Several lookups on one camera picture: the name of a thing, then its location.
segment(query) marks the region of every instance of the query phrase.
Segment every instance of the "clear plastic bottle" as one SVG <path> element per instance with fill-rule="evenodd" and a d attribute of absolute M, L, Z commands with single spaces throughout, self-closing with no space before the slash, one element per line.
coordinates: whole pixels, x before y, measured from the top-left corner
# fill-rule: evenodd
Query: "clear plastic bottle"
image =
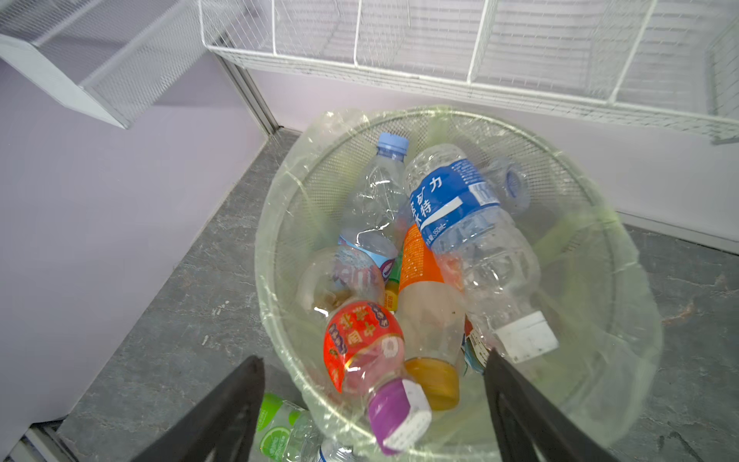
<path fill-rule="evenodd" d="M 259 408 L 250 461 L 362 462 L 349 447 L 324 438 L 310 412 L 272 393 Z"/>
<path fill-rule="evenodd" d="M 352 448 L 342 446 L 336 440 L 324 439 L 316 462 L 366 462 L 367 458 L 356 455 Z"/>
<path fill-rule="evenodd" d="M 387 281 L 412 221 L 403 188 L 403 158 L 408 140 L 380 135 L 377 155 L 359 175 L 341 216 L 339 244 L 369 255 Z"/>
<path fill-rule="evenodd" d="M 462 294 L 444 282 L 433 252 L 418 227 L 403 244 L 403 270 L 396 317 L 406 341 L 406 369 L 423 387 L 434 411 L 460 400 L 457 360 L 464 336 Z"/>
<path fill-rule="evenodd" d="M 445 279 L 458 278 L 486 346 L 512 362 L 557 348 L 529 302 L 540 278 L 536 255 L 464 152 L 452 144 L 424 150 L 406 169 L 406 187 L 424 241 Z"/>
<path fill-rule="evenodd" d="M 505 211 L 517 216 L 528 210 L 531 204 L 528 175 L 518 162 L 506 156 L 498 156 L 480 169 L 480 173 L 493 186 Z"/>
<path fill-rule="evenodd" d="M 403 365 L 403 331 L 381 306 L 384 288 L 379 268 L 364 252 L 340 245 L 313 256 L 296 296 L 327 325 L 324 363 L 334 386 L 362 398 L 382 452 L 393 455 L 423 436 L 431 410 Z"/>

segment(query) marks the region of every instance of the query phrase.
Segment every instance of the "light blue bottle cap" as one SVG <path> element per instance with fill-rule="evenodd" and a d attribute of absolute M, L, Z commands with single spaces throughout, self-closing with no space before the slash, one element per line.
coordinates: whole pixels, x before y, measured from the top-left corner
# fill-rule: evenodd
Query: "light blue bottle cap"
<path fill-rule="evenodd" d="M 408 145 L 409 141 L 406 138 L 392 133 L 380 134 L 380 139 L 377 141 L 378 148 L 393 151 L 403 156 L 408 152 Z"/>

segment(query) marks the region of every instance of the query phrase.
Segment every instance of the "green bottle label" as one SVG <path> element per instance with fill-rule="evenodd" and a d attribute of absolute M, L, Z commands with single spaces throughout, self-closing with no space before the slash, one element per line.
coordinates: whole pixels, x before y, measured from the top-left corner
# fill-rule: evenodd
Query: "green bottle label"
<path fill-rule="evenodd" d="M 303 412 L 306 412 L 303 408 L 272 393 L 265 393 L 254 434 L 254 441 L 259 442 L 259 451 L 280 462 L 287 449 L 290 432 Z"/>
<path fill-rule="evenodd" d="M 262 398 L 262 407 L 259 408 L 259 418 L 256 421 L 256 431 L 261 432 L 275 418 L 282 405 L 282 399 L 272 393 L 265 393 Z"/>
<path fill-rule="evenodd" d="M 290 430 L 274 427 L 259 442 L 259 450 L 273 461 L 281 461 L 290 439 Z"/>

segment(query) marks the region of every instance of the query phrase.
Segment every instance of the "purple bottle cap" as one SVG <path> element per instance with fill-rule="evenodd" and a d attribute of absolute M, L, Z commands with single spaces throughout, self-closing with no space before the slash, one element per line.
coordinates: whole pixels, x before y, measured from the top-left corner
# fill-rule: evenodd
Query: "purple bottle cap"
<path fill-rule="evenodd" d="M 396 378 L 377 391 L 367 417 L 383 454 L 394 455 L 423 436 L 431 425 L 431 407 L 419 384 Z"/>

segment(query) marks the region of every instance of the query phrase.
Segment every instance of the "plastic bottle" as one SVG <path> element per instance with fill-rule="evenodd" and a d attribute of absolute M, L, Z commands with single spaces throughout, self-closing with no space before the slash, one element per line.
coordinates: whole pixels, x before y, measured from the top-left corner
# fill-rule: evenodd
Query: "plastic bottle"
<path fill-rule="evenodd" d="M 317 252 L 298 283 L 299 304 L 323 325 L 324 363 L 340 393 L 362 397 L 384 454 L 412 446 L 431 424 L 423 390 L 403 365 L 398 321 L 381 306 L 384 282 L 362 251 Z"/>
<path fill-rule="evenodd" d="M 390 276 L 385 283 L 385 304 L 383 305 L 391 312 L 398 311 L 398 294 L 401 292 L 401 269 L 403 267 L 403 252 L 398 254 L 395 264 L 392 266 Z"/>
<path fill-rule="evenodd" d="M 275 462 L 360 462 L 351 448 L 319 431 L 310 412 L 272 393 L 265 393 L 249 460 L 266 456 Z"/>
<path fill-rule="evenodd" d="M 423 387 L 432 410 L 453 409 L 460 400 L 456 365 L 465 307 L 459 290 L 444 283 L 416 226 L 403 244 L 400 291 L 396 316 L 406 340 L 406 369 Z"/>
<path fill-rule="evenodd" d="M 503 210 L 513 216 L 528 210 L 531 204 L 528 175 L 518 162 L 498 156 L 480 169 L 480 173 L 493 186 Z"/>
<path fill-rule="evenodd" d="M 341 215 L 339 244 L 369 255 L 387 281 L 393 262 L 412 224 L 408 194 L 403 189 L 403 158 L 408 140 L 383 133 L 377 155 L 359 175 Z"/>
<path fill-rule="evenodd" d="M 352 448 L 342 446 L 336 440 L 324 439 L 316 462 L 366 462 L 367 458 L 358 456 Z"/>
<path fill-rule="evenodd" d="M 421 235 L 445 278 L 459 278 L 486 347 L 514 363 L 557 348 L 529 302 L 540 278 L 536 255 L 464 152 L 452 144 L 424 150 L 406 169 L 406 187 Z"/>

